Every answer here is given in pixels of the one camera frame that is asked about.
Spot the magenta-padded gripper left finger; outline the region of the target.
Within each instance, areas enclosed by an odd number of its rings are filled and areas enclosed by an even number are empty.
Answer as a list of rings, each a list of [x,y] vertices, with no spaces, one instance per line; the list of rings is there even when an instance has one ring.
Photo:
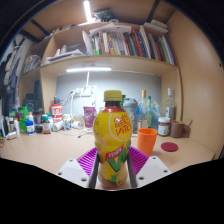
[[[56,175],[83,188],[94,189],[97,183],[99,158],[95,148],[78,159],[68,159]]]

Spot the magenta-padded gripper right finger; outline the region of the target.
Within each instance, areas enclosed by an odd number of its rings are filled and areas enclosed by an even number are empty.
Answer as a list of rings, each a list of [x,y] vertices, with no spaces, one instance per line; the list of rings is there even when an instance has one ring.
[[[157,156],[147,156],[134,147],[129,149],[127,164],[132,188],[146,186],[171,174],[171,171]]]

